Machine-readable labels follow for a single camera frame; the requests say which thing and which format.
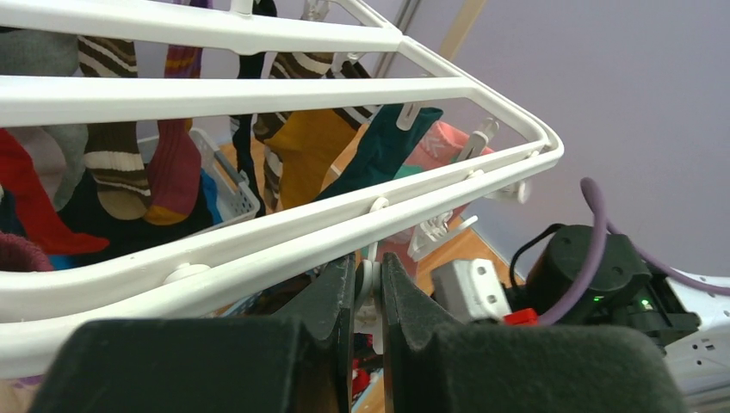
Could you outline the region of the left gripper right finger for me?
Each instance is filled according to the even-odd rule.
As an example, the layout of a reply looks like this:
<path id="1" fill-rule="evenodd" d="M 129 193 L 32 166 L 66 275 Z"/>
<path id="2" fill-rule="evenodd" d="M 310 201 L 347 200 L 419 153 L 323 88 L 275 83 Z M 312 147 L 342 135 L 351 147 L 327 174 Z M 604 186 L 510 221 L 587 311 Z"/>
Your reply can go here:
<path id="1" fill-rule="evenodd" d="M 685 412 L 662 354 L 623 327 L 464 324 L 383 256 L 389 412 Z"/>

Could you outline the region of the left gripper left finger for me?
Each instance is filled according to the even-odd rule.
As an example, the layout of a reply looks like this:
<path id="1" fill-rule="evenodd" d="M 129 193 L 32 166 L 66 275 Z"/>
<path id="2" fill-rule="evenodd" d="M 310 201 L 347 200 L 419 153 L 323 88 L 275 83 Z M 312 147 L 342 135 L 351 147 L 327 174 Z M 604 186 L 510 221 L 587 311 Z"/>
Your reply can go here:
<path id="1" fill-rule="evenodd" d="M 109 319 L 62 346 L 33 412 L 347 412 L 356 263 L 268 316 Z"/>

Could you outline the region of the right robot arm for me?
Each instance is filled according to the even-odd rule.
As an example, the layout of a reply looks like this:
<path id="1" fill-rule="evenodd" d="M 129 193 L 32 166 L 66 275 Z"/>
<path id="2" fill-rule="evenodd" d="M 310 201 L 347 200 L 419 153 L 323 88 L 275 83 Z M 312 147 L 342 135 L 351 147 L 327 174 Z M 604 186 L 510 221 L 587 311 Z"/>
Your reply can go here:
<path id="1" fill-rule="evenodd" d="M 578 278 L 592 227 L 552 224 L 510 260 L 506 287 L 513 309 L 542 314 Z M 643 259 L 625 235 L 609 234 L 597 272 L 559 324 L 619 326 L 649 337 L 688 396 L 729 392 L 729 281 L 694 276 L 698 288 Z"/>

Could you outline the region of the white hanger clip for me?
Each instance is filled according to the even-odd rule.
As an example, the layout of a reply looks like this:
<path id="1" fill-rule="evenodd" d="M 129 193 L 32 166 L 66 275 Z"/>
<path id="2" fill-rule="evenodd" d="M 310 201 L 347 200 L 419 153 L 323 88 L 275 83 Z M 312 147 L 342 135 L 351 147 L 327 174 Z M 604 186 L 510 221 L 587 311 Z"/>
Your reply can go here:
<path id="1" fill-rule="evenodd" d="M 384 353 L 383 316 L 380 312 L 380 263 L 362 260 L 356 270 L 362 282 L 356 292 L 354 332 L 370 335 L 376 354 Z"/>

